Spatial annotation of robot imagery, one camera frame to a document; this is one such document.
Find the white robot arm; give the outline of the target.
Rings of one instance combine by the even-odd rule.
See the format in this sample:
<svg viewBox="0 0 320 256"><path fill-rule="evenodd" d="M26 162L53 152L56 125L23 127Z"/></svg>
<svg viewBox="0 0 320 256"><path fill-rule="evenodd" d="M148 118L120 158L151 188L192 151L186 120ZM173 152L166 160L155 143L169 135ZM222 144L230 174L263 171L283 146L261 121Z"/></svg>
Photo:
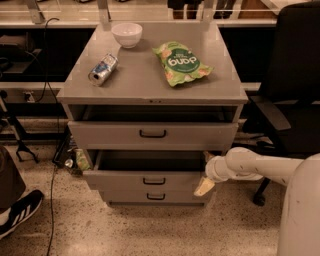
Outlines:
<svg viewBox="0 0 320 256"><path fill-rule="evenodd" d="M194 194L201 197L229 179L266 177L286 187L277 256L320 256L320 154L305 159L257 154L234 147L224 156L205 154L205 175Z"/></svg>

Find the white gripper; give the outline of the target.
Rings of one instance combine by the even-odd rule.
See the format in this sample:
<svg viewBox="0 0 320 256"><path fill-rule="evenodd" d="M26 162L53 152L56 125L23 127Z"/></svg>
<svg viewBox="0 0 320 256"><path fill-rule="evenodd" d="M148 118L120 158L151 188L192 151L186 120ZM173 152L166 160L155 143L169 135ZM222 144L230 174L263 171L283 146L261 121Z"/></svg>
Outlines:
<svg viewBox="0 0 320 256"><path fill-rule="evenodd" d="M213 189L215 183L227 181L230 178L229 169L227 167L225 158L222 156L215 156L209 151L203 152L206 167L205 174L207 177L202 177L199 181L194 195L202 197Z"/></svg>

